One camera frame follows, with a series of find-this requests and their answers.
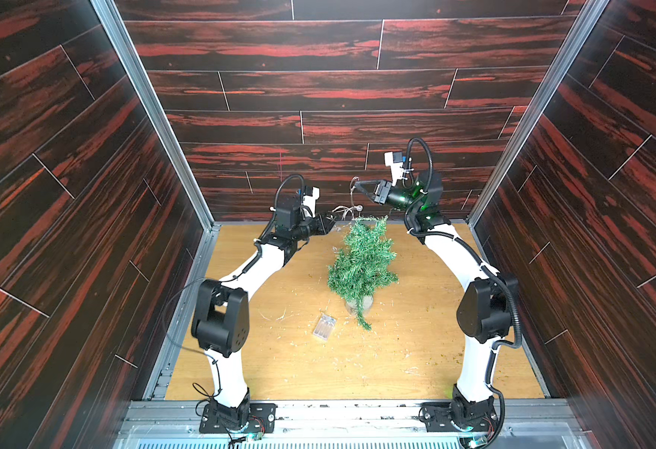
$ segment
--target small christmas tree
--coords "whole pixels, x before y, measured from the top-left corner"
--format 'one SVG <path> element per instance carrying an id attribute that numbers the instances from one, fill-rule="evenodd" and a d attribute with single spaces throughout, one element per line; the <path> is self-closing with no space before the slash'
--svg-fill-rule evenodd
<path id="1" fill-rule="evenodd" d="M 397 275 L 387 271 L 395 258 L 391 252 L 393 240 L 385 238 L 387 217 L 375 220 L 372 228 L 358 218 L 343 242 L 349 251 L 340 249 L 335 264 L 328 267 L 328 287 L 342 297 L 356 311 L 358 323 L 366 330 L 370 325 L 363 316 L 363 301 L 375 293 L 377 287 L 397 282 Z"/>

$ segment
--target mounting plate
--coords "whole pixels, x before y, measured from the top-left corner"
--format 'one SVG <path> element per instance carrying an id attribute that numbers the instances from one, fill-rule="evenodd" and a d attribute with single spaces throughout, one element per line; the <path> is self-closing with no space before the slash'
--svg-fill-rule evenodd
<path id="1" fill-rule="evenodd" d="M 450 419 L 450 402 L 425 402 L 418 418 L 425 423 L 428 433 L 457 431 Z"/>
<path id="2" fill-rule="evenodd" d="M 199 433 L 226 433 L 226 428 L 219 424 L 218 416 L 211 412 L 209 404 L 203 409 L 201 425 L 198 427 Z M 236 434 L 258 433 L 261 431 L 260 424 L 255 418 L 262 421 L 263 433 L 273 433 L 275 429 L 275 404 L 269 402 L 251 402 L 247 426 Z"/>

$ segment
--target aluminum frame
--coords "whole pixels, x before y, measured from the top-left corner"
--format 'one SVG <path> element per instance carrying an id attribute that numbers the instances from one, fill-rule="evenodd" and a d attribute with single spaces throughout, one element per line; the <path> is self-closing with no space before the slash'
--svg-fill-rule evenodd
<path id="1" fill-rule="evenodd" d="M 560 82 L 565 77 L 568 68 L 572 65 L 577 57 L 578 52 L 582 49 L 587 37 L 592 32 L 597 20 L 602 15 L 607 4 L 610 0 L 588 0 L 582 7 L 580 14 L 578 14 L 575 23 L 567 33 L 565 41 L 555 55 L 552 64 L 548 68 L 543 82 L 540 83 L 538 90 L 535 92 L 533 99 L 528 105 L 525 115 L 512 134 L 512 137 L 507 142 L 507 146 L 503 151 L 503 156 L 497 162 L 497 166 L 492 171 L 490 178 L 485 184 L 477 203 L 472 211 L 468 214 L 467 222 L 470 227 L 474 227 L 480 216 L 485 211 L 487 203 L 490 202 L 493 195 L 497 192 L 497 188 L 502 183 L 507 171 L 510 169 L 514 160 L 520 154 L 520 150 L 525 142 L 530 137 L 530 133 L 538 123 L 540 116 L 552 99 L 553 94 L 560 85 Z"/>
<path id="2" fill-rule="evenodd" d="M 176 305 L 176 310 L 171 318 L 171 324 L 168 326 L 166 337 L 163 338 L 163 345 L 153 365 L 153 371 L 143 391 L 142 398 L 144 401 L 162 400 L 165 397 L 168 382 L 171 380 L 173 368 L 176 366 L 176 361 L 179 359 L 180 353 L 180 347 L 173 344 L 172 341 L 178 344 L 183 342 L 183 337 L 189 328 L 190 317 L 196 307 L 198 288 L 201 286 L 201 283 L 197 282 L 197 280 L 206 276 L 208 263 L 216 247 L 220 229 L 220 225 L 215 225 L 213 229 L 204 231 L 201 237 L 201 242 L 198 244 L 196 256 L 193 258 L 193 265 L 190 268 L 186 285 L 191 282 L 195 283 L 186 288 L 180 295 L 179 303 Z"/>
<path id="3" fill-rule="evenodd" d="M 264 442 L 299 443 L 305 439 L 378 437 L 460 437 L 468 433 L 428 433 L 418 420 L 421 404 L 441 400 L 310 400 L 270 401 L 278 405 L 274 433 Z M 510 410 L 505 418 L 503 435 L 580 437 L 580 427 L 565 399 L 506 400 Z M 196 401 L 132 401 L 118 431 L 116 447 L 130 447 L 127 441 L 139 439 L 224 441 L 225 434 L 198 433 L 200 417 Z"/>
<path id="4" fill-rule="evenodd" d="M 138 98 L 143 103 L 143 107 L 145 107 L 148 119 L 153 124 L 158 138 L 161 140 L 163 148 L 171 160 L 171 164 L 173 164 L 173 168 L 176 169 L 180 183 L 183 184 L 183 188 L 188 193 L 190 203 L 196 211 L 198 220 L 201 221 L 204 230 L 211 230 L 215 222 L 213 215 L 210 209 L 208 209 L 208 204 L 201 193 L 196 177 L 190 170 L 186 156 L 183 154 L 183 150 L 180 149 L 179 141 L 176 139 L 173 128 L 171 128 L 171 124 L 168 122 L 168 117 L 165 115 L 158 96 L 153 89 L 153 85 L 148 79 L 148 74 L 143 67 L 143 63 L 138 56 L 138 52 L 128 34 L 128 30 L 123 23 L 116 4 L 113 0 L 91 0 L 91 5 L 96 11 L 96 14 L 98 14 L 101 25 L 103 25 L 108 39 L 116 50 L 118 59 L 123 64 L 128 79 L 138 94 Z"/>

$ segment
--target wooden tabletop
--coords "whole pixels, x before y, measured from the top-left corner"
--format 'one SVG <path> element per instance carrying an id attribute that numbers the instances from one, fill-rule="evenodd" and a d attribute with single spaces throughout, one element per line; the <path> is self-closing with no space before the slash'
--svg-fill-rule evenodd
<path id="1" fill-rule="evenodd" d="M 475 246 L 466 225 L 461 238 Z M 254 251 L 260 225 L 223 226 L 207 276 L 233 271 Z M 451 396 L 464 350 L 455 313 L 462 299 L 457 279 L 440 258 L 388 225 L 399 278 L 375 293 L 367 314 L 372 332 L 349 316 L 326 282 L 328 265 L 349 229 L 314 237 L 273 274 L 250 302 L 250 336 L 243 347 L 244 378 L 255 400 L 440 399 Z M 313 336 L 322 313 L 337 319 L 327 342 Z M 190 331 L 184 346 L 198 349 Z M 167 400 L 198 400 L 191 383 L 211 392 L 211 370 L 201 354 L 181 351 Z M 494 385 L 507 398 L 543 397 L 522 350 L 502 348 Z"/>

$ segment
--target wire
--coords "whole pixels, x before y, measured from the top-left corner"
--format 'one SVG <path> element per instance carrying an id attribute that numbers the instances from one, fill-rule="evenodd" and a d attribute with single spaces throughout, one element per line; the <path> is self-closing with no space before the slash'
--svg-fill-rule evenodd
<path id="1" fill-rule="evenodd" d="M 427 237 L 427 236 L 442 236 L 450 238 L 460 244 L 471 256 L 475 259 L 476 263 L 481 266 L 481 270 L 487 275 L 487 277 L 493 281 L 500 291 L 505 296 L 505 300 L 510 306 L 510 314 L 512 315 L 512 327 L 514 329 L 515 341 L 511 342 L 508 340 L 498 340 L 492 344 L 492 350 L 490 351 L 490 357 L 487 362 L 487 369 L 485 370 L 485 384 L 487 388 L 494 394 L 497 395 L 497 399 L 500 402 L 500 417 L 497 420 L 497 426 L 494 429 L 494 432 L 491 436 L 488 437 L 487 443 L 482 446 L 482 449 L 487 448 L 492 444 L 493 441 L 500 434 L 500 431 L 503 429 L 504 419 L 505 419 L 505 400 L 502 391 L 498 390 L 492 385 L 492 373 L 495 366 L 495 361 L 497 360 L 497 349 L 500 346 L 508 346 L 510 348 L 519 348 L 522 345 L 522 327 L 520 323 L 520 316 L 518 315 L 518 308 L 515 304 L 515 298 L 512 296 L 512 292 L 507 288 L 507 285 L 503 282 L 502 279 L 495 276 L 487 266 L 483 265 L 483 260 L 480 256 L 477 255 L 475 250 L 470 247 L 464 240 L 459 237 L 455 237 L 453 234 L 447 232 L 441 232 L 439 230 L 429 230 L 428 232 L 415 232 L 415 229 L 410 229 L 410 235 L 415 237 Z"/>
<path id="2" fill-rule="evenodd" d="M 403 187 L 410 188 L 413 187 L 413 184 L 415 183 L 415 178 L 413 177 L 413 167 L 412 167 L 413 162 L 411 160 L 411 150 L 415 142 L 418 142 L 422 146 L 422 149 L 425 151 L 425 155 L 428 157 L 428 182 L 425 185 L 425 189 L 429 189 L 430 184 L 433 180 L 433 153 L 430 151 L 430 147 L 428 147 L 428 144 L 426 144 L 425 141 L 422 140 L 420 137 L 413 137 L 413 139 L 410 139 L 410 141 L 408 141 L 408 148 L 405 150 L 405 161 L 403 163 L 403 170 L 410 177 L 411 184 L 405 185 L 405 178 L 403 178 Z"/>
<path id="3" fill-rule="evenodd" d="M 248 270 L 250 270 L 253 267 L 253 265 L 255 265 L 260 260 L 260 258 L 263 257 L 263 248 L 261 247 L 260 242 L 263 241 L 265 236 L 268 235 L 268 232 L 270 232 L 270 230 L 273 228 L 273 224 L 275 223 L 275 211 L 278 210 L 278 196 L 280 196 L 280 191 L 283 190 L 287 182 L 294 179 L 300 179 L 300 193 L 303 194 L 303 192 L 305 192 L 305 178 L 302 175 L 298 175 L 298 174 L 290 175 L 283 180 L 283 182 L 278 186 L 278 189 L 275 191 L 275 197 L 273 198 L 273 214 L 270 216 L 270 220 L 268 221 L 268 224 L 265 225 L 265 228 L 260 233 L 260 237 L 256 238 L 253 241 L 253 245 L 255 245 L 256 248 L 255 257 L 253 257 L 253 259 L 251 259 L 251 261 L 248 262 L 246 266 L 243 267 L 243 270 L 241 270 L 240 274 L 238 274 L 237 276 L 233 276 L 232 279 L 226 282 L 234 281 L 239 277 L 241 277 L 243 274 L 246 274 Z"/>
<path id="4" fill-rule="evenodd" d="M 190 287 L 191 285 L 195 284 L 198 281 L 204 281 L 206 279 L 208 279 L 208 277 L 199 277 L 196 280 L 193 280 L 193 281 L 189 282 L 188 284 L 186 284 L 186 286 L 184 288 L 182 288 L 178 292 L 176 292 L 172 297 L 170 297 L 168 299 L 168 301 L 165 302 L 165 304 L 163 305 L 163 310 L 161 310 L 161 316 L 158 318 L 158 320 L 161 322 L 161 327 L 163 328 L 163 332 L 164 332 L 165 337 L 168 339 L 169 342 L 171 342 L 171 344 L 173 346 L 176 346 L 176 347 L 181 348 L 181 349 L 185 349 L 186 351 L 201 354 L 201 355 L 205 355 L 206 353 L 204 353 L 203 351 L 198 351 L 197 349 L 187 348 L 186 346 L 183 346 L 179 343 L 176 343 L 171 338 L 171 336 L 168 335 L 168 325 L 165 323 L 165 313 L 166 313 L 166 310 L 169 309 L 169 305 L 171 304 L 171 302 L 173 302 L 185 289 L 187 289 L 188 287 Z"/>

